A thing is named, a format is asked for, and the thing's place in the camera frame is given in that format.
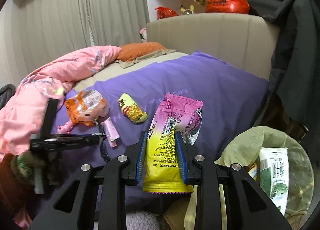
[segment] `headboard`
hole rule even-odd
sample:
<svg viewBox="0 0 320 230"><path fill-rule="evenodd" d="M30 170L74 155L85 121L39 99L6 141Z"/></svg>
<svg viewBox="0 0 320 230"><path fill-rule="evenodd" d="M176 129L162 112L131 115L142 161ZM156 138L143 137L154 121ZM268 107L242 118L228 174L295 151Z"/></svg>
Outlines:
<svg viewBox="0 0 320 230"><path fill-rule="evenodd" d="M198 50L253 75L269 79L278 27L236 13L200 13L147 24L148 42L192 54Z"/></svg>

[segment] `pink comforter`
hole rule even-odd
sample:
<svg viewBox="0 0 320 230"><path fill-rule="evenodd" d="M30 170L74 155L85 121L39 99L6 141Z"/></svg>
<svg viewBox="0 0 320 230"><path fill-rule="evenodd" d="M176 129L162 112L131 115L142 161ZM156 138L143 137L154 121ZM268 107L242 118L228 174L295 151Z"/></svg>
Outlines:
<svg viewBox="0 0 320 230"><path fill-rule="evenodd" d="M29 137L39 131L48 98L60 99L60 108L64 95L75 82L105 68L120 51L121 48L114 46L80 49L23 79L15 95L0 110L0 161L5 153L19 154L29 148Z"/></svg>

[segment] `hanging clothes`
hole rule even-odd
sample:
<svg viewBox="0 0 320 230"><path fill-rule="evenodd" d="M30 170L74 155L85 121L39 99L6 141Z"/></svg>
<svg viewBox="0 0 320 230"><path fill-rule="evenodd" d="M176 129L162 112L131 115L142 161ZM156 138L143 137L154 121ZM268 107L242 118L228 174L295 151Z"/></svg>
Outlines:
<svg viewBox="0 0 320 230"><path fill-rule="evenodd" d="M9 99L16 93L16 87L13 84L7 84L0 89L0 110L7 104Z"/></svg>
<svg viewBox="0 0 320 230"><path fill-rule="evenodd" d="M320 160L320 11L313 0L284 0L265 20L280 27L272 57L269 90L285 112L309 128L301 141Z"/></svg>

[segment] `purple bed sheet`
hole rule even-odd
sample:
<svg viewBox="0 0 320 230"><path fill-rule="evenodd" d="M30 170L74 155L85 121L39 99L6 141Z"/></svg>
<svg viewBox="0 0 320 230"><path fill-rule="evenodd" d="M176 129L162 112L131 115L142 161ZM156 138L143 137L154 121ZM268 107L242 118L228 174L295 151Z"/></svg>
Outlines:
<svg viewBox="0 0 320 230"><path fill-rule="evenodd" d="M96 89L108 102L110 112L107 117L111 117L120 134L115 148L105 141L111 158L124 154L127 146L137 143L141 131L149 129L165 93L171 93L203 101L203 122L195 146L199 154L216 160L230 141L250 128L266 94L267 81L195 51L192 55L152 63L140 70L98 81L88 89ZM117 100L122 93L129 94L148 113L149 118L144 123L133 124L121 114ZM74 90L70 91L66 99L75 94ZM57 113L53 132L56 133L57 126L66 121L68 115L63 106ZM78 125L72 131L73 134L91 132L97 132L96 127ZM64 151L62 156L64 178L82 164L89 163L94 167L105 164L98 146ZM176 194L145 193L141 182L138 187L126 187L126 209L148 209L151 206L151 212L160 214L170 205L172 196L174 199L179 197Z"/></svg>

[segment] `trash can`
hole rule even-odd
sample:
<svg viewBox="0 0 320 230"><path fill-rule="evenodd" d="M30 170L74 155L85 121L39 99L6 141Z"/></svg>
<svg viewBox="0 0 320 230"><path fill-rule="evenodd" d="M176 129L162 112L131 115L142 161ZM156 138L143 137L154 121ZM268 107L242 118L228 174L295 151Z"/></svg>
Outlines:
<svg viewBox="0 0 320 230"><path fill-rule="evenodd" d="M289 193L285 218L293 230L299 229L312 201L314 174L311 162L302 146L286 133L269 128L253 127L238 135L223 151L216 164L230 166L239 163L243 167L256 162L261 147L288 148L289 160ZM196 217L197 186L191 195L190 203L184 219L186 230L194 229ZM226 208L223 188L220 185L222 212L222 229L227 229Z"/></svg>

